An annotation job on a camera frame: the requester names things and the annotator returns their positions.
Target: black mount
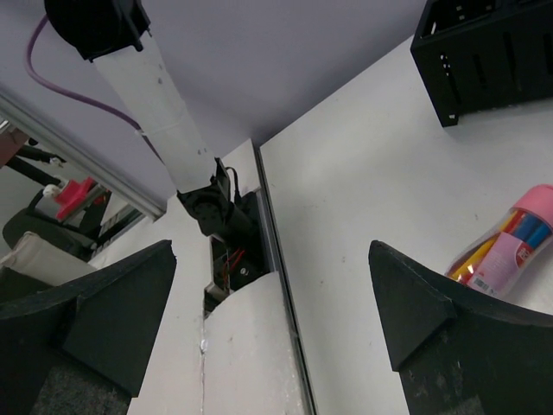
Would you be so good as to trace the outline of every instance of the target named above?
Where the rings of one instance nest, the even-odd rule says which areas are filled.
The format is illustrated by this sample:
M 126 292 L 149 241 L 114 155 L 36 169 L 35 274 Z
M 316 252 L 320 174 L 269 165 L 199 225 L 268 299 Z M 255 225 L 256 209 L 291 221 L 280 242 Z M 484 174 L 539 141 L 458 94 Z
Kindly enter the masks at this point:
M 89 61 L 119 49 L 143 49 L 149 18 L 140 0 L 44 0 L 55 31 Z
M 248 193 L 235 203 L 231 201 L 231 180 L 221 160 L 216 158 L 215 162 L 217 170 L 209 186 L 178 193 L 177 197 L 188 214 L 198 221 L 201 232 L 213 237 L 215 283 L 224 289 L 219 280 L 227 272 L 230 288 L 235 291 L 268 272 L 259 230 L 259 208 L 255 193 Z M 230 271 L 229 256 L 242 250 L 245 254 L 240 256 L 239 266 Z
M 372 288 L 411 415 L 553 413 L 553 316 L 489 297 L 373 241 Z

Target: cable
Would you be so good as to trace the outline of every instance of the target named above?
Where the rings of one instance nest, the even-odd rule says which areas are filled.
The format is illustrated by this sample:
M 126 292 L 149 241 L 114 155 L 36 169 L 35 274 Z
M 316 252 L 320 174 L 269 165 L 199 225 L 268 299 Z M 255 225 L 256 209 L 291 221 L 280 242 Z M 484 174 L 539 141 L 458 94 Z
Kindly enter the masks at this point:
M 240 188 L 238 187 L 238 173 L 235 168 L 227 167 L 227 170 L 232 170 L 234 174 L 234 203 L 239 204 L 242 201 L 242 196 L 240 196 Z
M 87 97 L 85 95 L 81 95 L 80 93 L 75 93 L 73 91 L 69 91 L 68 89 L 65 89 L 61 86 L 55 85 L 54 83 L 50 82 L 49 80 L 46 80 L 42 78 L 33 67 L 33 49 L 35 48 L 36 40 L 38 39 L 38 36 L 40 33 L 44 30 L 44 27 L 46 26 L 46 23 L 48 23 L 48 16 L 44 15 L 44 17 L 39 21 L 38 26 L 36 26 L 35 31 L 31 35 L 29 39 L 29 43 L 27 43 L 27 48 L 25 50 L 25 71 L 27 74 L 38 84 L 44 86 L 45 88 L 49 89 L 50 91 L 54 91 L 55 93 L 59 93 L 61 95 L 64 95 L 70 99 L 75 99 L 76 101 L 82 102 L 83 104 L 95 106 L 96 108 L 99 108 L 100 110 L 103 110 L 105 112 L 109 112 L 111 115 L 114 115 L 120 119 L 122 119 L 125 123 L 129 124 L 134 128 L 136 131 L 138 131 L 143 138 L 143 140 L 146 142 L 146 144 L 150 147 L 152 151 L 156 154 L 156 156 L 161 160 L 159 157 L 159 154 L 157 154 L 156 149 L 154 149 L 154 146 L 152 143 L 148 140 L 147 137 L 144 136 L 142 133 L 142 128 L 140 128 L 140 124 L 129 117 L 124 112 L 119 111 L 117 108 L 113 108 L 112 106 L 109 106 L 107 104 L 104 104 L 103 102 L 97 101 L 96 99 Z
M 240 262 L 240 260 L 242 259 L 242 257 L 245 255 L 245 250 L 243 249 L 242 252 L 238 255 L 238 257 L 236 258 L 236 260 L 234 261 L 234 264 L 232 264 L 231 266 L 231 272 L 234 271 L 234 268 L 236 268 L 236 265 L 238 265 L 238 263 Z
M 15 170 L 21 175 L 28 177 L 32 181 L 37 182 L 42 186 L 47 186 L 48 184 L 60 184 L 60 179 L 56 179 L 48 173 L 37 169 L 35 166 L 27 163 L 18 156 L 12 157 L 10 160 L 8 160 L 5 166 Z
M 227 258 L 226 258 L 226 262 L 223 264 L 223 285 L 225 286 L 225 289 L 226 288 L 230 288 L 230 286 L 228 286 L 229 284 L 229 280 L 228 280 L 228 277 L 229 277 L 229 274 L 232 270 L 231 268 L 231 259 L 233 259 L 234 257 L 236 257 L 236 255 L 240 252 L 240 248 L 237 249 L 236 251 L 234 251 L 234 253 L 232 255 L 228 255 L 228 252 L 226 254 Z

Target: white panel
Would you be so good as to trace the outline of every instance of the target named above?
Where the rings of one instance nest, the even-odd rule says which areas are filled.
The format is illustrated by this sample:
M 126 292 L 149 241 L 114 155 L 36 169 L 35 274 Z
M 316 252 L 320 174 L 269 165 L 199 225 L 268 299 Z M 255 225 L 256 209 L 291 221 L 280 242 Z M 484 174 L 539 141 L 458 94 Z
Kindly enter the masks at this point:
M 205 415 L 303 415 L 280 278 L 267 274 L 206 319 Z
M 177 189 L 186 193 L 209 186 L 214 155 L 201 138 L 187 106 L 168 74 L 149 32 L 143 50 L 127 47 L 94 60 L 118 93 L 167 167 Z
M 443 129 L 409 46 L 262 147 L 321 415 L 407 413 L 372 292 L 371 241 L 445 271 L 528 188 L 553 179 L 552 100 Z M 550 313 L 551 273 L 546 250 L 512 298 Z

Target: transparent plastic tube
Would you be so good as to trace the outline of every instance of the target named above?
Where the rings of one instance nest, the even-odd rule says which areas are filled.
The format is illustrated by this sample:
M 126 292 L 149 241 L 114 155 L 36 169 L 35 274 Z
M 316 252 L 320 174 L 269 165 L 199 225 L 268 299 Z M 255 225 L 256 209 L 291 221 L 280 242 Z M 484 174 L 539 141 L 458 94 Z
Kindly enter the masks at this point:
M 553 186 L 543 184 L 531 188 L 459 255 L 446 276 L 492 297 L 502 297 L 551 242 L 552 234 Z

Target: purple cable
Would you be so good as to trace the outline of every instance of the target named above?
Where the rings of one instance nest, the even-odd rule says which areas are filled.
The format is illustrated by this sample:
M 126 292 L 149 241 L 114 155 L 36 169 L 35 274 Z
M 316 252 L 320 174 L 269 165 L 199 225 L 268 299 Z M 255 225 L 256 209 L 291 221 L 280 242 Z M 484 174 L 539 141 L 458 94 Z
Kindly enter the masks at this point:
M 33 80 L 41 84 L 42 86 L 48 88 L 50 91 L 54 91 L 55 93 L 60 93 L 61 95 L 65 95 L 68 98 L 75 99 L 85 104 L 95 106 L 100 110 L 109 112 L 110 114 L 115 115 L 116 117 L 119 117 L 123 121 L 132 125 L 132 128 L 134 128 L 135 130 L 140 131 L 141 130 L 140 124 L 134 119 L 132 119 L 131 117 L 129 117 L 127 114 L 119 111 L 117 108 L 113 108 L 112 106 L 104 104 L 103 102 L 99 102 L 96 99 L 86 97 L 79 93 L 74 93 L 73 91 L 69 91 L 65 88 L 62 88 L 61 86 L 57 86 L 52 82 L 50 82 L 49 80 L 45 80 L 38 73 L 36 73 L 35 69 L 33 68 L 33 61 L 31 60 L 31 57 L 33 55 L 33 49 L 35 48 L 36 40 L 38 39 L 39 34 L 44 29 L 44 26 L 46 26 L 46 23 L 48 23 L 48 16 L 45 15 L 38 23 L 38 26 L 36 27 L 35 31 L 31 35 L 31 38 L 29 39 L 29 43 L 27 44 L 27 50 L 25 53 L 25 70 L 27 71 L 29 76 L 33 78 Z

